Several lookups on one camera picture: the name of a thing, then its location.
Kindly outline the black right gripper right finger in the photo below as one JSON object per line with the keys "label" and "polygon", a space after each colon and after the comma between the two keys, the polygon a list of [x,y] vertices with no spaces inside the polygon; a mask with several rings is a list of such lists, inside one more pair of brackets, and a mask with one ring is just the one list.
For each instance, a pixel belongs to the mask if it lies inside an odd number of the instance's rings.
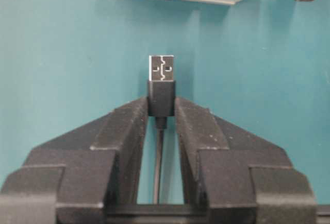
{"label": "black right gripper right finger", "polygon": [[209,223],[316,223],[310,183],[281,147],[184,98],[174,110],[185,203]]}

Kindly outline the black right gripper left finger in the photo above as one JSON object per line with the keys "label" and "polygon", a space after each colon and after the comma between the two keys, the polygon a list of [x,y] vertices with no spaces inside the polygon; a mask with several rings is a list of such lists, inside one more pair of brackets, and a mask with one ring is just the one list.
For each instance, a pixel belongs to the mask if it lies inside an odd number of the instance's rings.
{"label": "black right gripper left finger", "polygon": [[1,223],[103,223],[137,201],[145,97],[35,147],[1,189]]}

